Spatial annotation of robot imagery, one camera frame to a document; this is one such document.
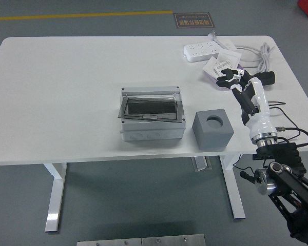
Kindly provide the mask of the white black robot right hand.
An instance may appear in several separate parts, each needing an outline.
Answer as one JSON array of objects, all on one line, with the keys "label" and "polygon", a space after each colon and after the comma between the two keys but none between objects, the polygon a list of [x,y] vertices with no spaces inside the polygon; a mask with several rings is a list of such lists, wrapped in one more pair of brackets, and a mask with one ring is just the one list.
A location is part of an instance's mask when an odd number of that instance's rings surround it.
[{"label": "white black robot right hand", "polygon": [[241,107],[243,124],[250,130],[252,142],[264,136],[276,137],[277,130],[270,121],[270,110],[264,94],[264,86],[275,83],[274,72],[255,75],[244,69],[223,69],[216,84],[232,91]]}]

